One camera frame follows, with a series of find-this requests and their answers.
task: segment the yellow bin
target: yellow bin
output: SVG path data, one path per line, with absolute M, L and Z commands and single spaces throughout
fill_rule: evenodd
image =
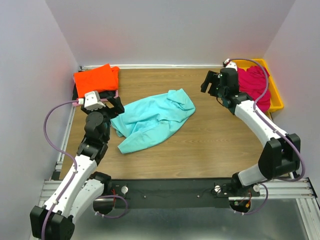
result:
M 257 61 L 259 64 L 264 66 L 266 68 L 266 70 L 268 71 L 268 73 L 270 74 L 268 65 L 264 59 L 256 58 L 253 60 Z M 252 66 L 256 66 L 253 62 L 245 61 L 245 60 L 234 60 L 233 62 L 235 62 L 237 67 L 241 68 L 241 69 L 248 69 Z M 284 103 L 282 102 L 282 99 L 280 97 L 280 94 L 278 92 L 276 84 L 274 82 L 274 79 L 271 75 L 269 76 L 269 91 L 271 93 L 271 99 L 270 99 L 270 108 L 269 108 L 268 112 L 275 112 L 280 109 L 283 109 Z

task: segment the orange cloth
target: orange cloth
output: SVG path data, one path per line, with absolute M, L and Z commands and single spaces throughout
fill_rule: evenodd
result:
M 81 71 L 73 74 L 76 91 L 79 98 L 84 98 L 86 93 L 98 91 L 118 90 L 119 67 L 110 67 L 109 64 L 97 67 L 90 71 Z

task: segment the turquoise towel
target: turquoise towel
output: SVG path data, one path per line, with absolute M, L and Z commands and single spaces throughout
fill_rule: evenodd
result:
M 149 96 L 124 106 L 124 113 L 111 119 L 123 154 L 147 149 L 172 136 L 195 112 L 196 107 L 183 89 Z

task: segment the white wall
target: white wall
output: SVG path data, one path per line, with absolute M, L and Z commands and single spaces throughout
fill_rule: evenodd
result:
M 71 99 L 77 62 L 44 0 L 6 0 L 0 7 L 0 239 L 29 239 L 57 153 L 43 135 L 48 110 Z M 49 121 L 61 143 L 70 106 Z
M 294 0 L 46 0 L 80 65 L 261 58 Z
M 265 54 L 284 100 L 275 122 L 301 138 L 306 175 L 320 195 L 320 1 L 297 0 Z

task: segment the wooden tabletop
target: wooden tabletop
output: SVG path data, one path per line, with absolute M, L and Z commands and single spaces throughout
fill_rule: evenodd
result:
M 231 177 L 256 164 L 263 149 L 257 137 L 215 97 L 200 92 L 207 72 L 205 68 L 120 70 L 119 96 L 123 105 L 182 88 L 196 109 L 165 142 L 133 153 L 119 151 L 117 146 L 124 137 L 118 137 L 112 128 L 108 150 L 97 171 L 113 179 L 209 178 Z M 80 107 L 76 108 L 66 148 L 70 154 L 76 154 L 84 137 L 86 116 Z M 65 157 L 61 179 L 71 165 Z

